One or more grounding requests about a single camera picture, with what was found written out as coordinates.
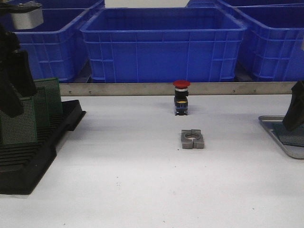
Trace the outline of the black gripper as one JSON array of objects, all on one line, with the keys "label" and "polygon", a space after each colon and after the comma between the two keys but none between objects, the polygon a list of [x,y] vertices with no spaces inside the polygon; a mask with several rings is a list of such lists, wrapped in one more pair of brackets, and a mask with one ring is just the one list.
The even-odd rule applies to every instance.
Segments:
[{"label": "black gripper", "polygon": [[0,25],[0,110],[14,118],[24,113],[23,105],[11,83],[23,96],[33,96],[37,89],[29,67],[28,53],[20,51],[17,35]]}]

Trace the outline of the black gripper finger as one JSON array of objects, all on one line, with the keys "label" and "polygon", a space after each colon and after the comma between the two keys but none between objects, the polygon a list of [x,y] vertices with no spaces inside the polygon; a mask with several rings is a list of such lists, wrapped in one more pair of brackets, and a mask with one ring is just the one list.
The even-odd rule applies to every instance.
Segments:
[{"label": "black gripper finger", "polygon": [[292,87],[292,98],[283,125],[288,131],[293,131],[304,124],[304,81],[298,81]]}]

